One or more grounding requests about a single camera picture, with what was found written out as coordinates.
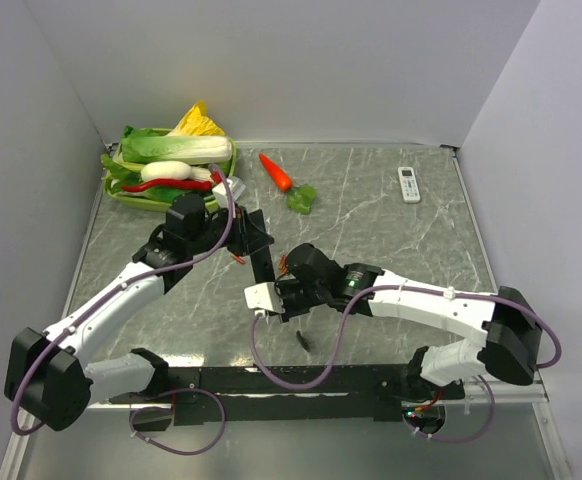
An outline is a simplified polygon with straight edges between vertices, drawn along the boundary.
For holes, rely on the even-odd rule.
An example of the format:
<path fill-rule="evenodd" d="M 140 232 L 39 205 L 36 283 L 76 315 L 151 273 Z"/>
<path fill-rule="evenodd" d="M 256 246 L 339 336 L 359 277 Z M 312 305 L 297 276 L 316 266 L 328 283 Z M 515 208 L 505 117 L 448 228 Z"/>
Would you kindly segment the black remote control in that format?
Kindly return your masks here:
<path fill-rule="evenodd" d="M 256 284 L 271 283 L 276 279 L 270 249 L 265 247 L 250 256 L 250 263 Z"/>

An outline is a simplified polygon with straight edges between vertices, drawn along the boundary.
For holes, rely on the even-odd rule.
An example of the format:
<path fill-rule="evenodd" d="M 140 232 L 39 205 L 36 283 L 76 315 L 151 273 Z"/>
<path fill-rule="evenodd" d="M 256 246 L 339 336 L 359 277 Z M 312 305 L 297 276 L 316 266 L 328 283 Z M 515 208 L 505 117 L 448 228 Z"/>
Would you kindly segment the black battery cover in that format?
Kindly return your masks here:
<path fill-rule="evenodd" d="M 295 338 L 304 351 L 306 352 L 311 351 L 312 349 L 311 342 L 299 330 L 295 332 Z"/>

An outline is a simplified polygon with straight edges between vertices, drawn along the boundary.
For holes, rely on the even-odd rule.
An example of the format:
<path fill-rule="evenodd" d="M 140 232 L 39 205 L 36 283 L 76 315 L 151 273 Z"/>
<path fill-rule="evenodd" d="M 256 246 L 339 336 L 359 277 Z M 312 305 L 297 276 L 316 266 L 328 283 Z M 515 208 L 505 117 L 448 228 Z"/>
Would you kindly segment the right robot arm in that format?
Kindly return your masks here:
<path fill-rule="evenodd" d="M 441 387 L 489 374 L 517 386 L 537 371 L 542 328 L 522 293 L 502 286 L 495 294 L 436 287 L 364 263 L 344 266 L 311 244 L 293 249 L 276 281 L 283 320 L 326 305 L 338 312 L 415 322 L 458 336 L 441 347 L 419 348 L 410 362 L 409 390 L 430 398 Z"/>

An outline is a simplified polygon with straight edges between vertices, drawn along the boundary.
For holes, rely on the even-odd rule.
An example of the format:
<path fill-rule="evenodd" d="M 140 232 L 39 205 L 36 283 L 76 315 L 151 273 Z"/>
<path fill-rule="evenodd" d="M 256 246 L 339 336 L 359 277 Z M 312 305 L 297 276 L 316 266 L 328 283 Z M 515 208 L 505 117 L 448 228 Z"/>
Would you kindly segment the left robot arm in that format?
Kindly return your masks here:
<path fill-rule="evenodd" d="M 159 355 L 135 348 L 114 360 L 92 362 L 100 345 L 131 317 L 169 293 L 193 266 L 225 248 L 256 258 L 256 278 L 273 277 L 267 232 L 261 210 L 231 203 L 209 212 L 196 194 L 176 198 L 165 220 L 133 255 L 117 277 L 80 309 L 42 332 L 22 330 L 12 341 L 4 394 L 11 400 L 11 428 L 34 433 L 18 422 L 20 411 L 41 426 L 62 431 L 86 408 L 123 394 L 147 402 L 163 398 L 169 365 Z"/>

